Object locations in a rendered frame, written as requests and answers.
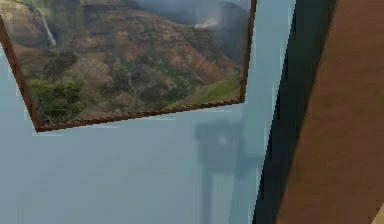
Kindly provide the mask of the framed mountain landscape picture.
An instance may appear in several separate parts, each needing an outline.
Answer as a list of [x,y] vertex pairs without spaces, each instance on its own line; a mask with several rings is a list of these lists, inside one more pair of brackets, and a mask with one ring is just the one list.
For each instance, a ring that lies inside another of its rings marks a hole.
[[239,104],[258,0],[0,0],[36,131]]

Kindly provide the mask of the brown wooden room door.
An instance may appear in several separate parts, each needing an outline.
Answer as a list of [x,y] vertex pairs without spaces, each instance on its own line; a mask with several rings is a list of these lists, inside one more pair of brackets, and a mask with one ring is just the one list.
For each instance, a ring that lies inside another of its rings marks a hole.
[[384,224],[384,0],[298,0],[252,224]]

